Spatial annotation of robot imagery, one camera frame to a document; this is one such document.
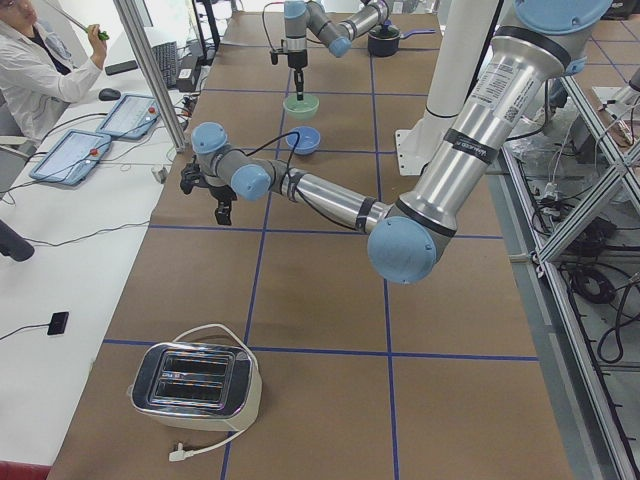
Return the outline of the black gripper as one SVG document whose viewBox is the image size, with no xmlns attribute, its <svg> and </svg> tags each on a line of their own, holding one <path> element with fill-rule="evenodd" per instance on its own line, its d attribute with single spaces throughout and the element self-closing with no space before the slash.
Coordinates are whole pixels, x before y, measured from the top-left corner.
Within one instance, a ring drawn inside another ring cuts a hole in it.
<svg viewBox="0 0 640 480">
<path fill-rule="evenodd" d="M 294 70 L 294 83 L 296 88 L 296 100 L 304 100 L 304 72 L 307 67 L 307 50 L 289 50 L 287 53 L 288 66 Z"/>
<path fill-rule="evenodd" d="M 180 172 L 180 189 L 185 195 L 190 195 L 195 188 L 210 190 L 212 186 L 203 173 L 196 156 L 193 156 Z"/>
</svg>

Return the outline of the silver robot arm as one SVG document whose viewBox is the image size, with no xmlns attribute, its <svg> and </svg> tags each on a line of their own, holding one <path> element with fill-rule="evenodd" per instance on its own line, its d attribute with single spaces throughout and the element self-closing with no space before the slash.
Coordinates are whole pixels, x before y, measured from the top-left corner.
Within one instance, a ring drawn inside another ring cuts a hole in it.
<svg viewBox="0 0 640 480">
<path fill-rule="evenodd" d="M 440 260 L 457 213 L 541 86 L 583 69 L 586 42 L 608 8 L 606 1 L 453 2 L 428 95 L 443 100 L 444 124 L 426 113 L 402 141 L 422 173 L 391 205 L 285 162 L 253 158 L 213 122 L 192 132 L 195 157 L 182 170 L 181 189 L 208 189 L 222 225 L 239 198 L 274 192 L 304 202 L 367 234 L 368 257 L 386 280 L 417 282 Z"/>
<path fill-rule="evenodd" d="M 330 53 L 340 58 L 351 48 L 352 42 L 389 19 L 390 9 L 385 1 L 362 1 L 363 8 L 346 20 L 334 23 L 324 7 L 316 1 L 285 1 L 285 38 L 281 47 L 272 53 L 272 63 L 284 55 L 294 71 L 296 100 L 304 99 L 304 73 L 308 66 L 307 33 L 311 32 Z"/>
</svg>

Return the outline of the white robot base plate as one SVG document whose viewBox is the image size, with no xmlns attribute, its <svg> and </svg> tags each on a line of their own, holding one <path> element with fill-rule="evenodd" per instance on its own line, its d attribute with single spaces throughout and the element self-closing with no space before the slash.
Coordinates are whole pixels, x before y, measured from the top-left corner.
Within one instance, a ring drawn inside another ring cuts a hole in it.
<svg viewBox="0 0 640 480">
<path fill-rule="evenodd" d="M 399 173 L 420 176 L 430 162 L 434 146 L 428 135 L 419 128 L 395 131 L 395 145 Z"/>
</svg>

